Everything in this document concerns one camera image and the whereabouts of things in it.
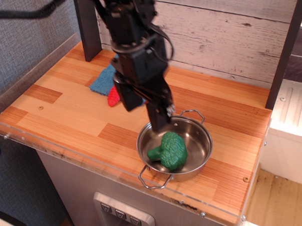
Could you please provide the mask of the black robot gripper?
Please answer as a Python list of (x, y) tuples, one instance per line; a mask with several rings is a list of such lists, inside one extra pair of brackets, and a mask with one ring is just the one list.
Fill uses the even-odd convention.
[(160, 131), (173, 115), (172, 94), (164, 79), (168, 62), (163, 37), (152, 35), (132, 46), (113, 42), (112, 48), (118, 55), (112, 61), (114, 84), (126, 111), (149, 101), (146, 107), (152, 130)]

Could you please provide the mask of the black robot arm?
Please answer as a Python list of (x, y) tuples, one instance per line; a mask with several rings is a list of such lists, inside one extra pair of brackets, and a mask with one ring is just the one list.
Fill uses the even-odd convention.
[(175, 112), (172, 92), (164, 74), (171, 59), (166, 53), (169, 40), (153, 24), (155, 0), (92, 0), (111, 37), (117, 57), (113, 80), (127, 111), (146, 103), (154, 132), (170, 123)]

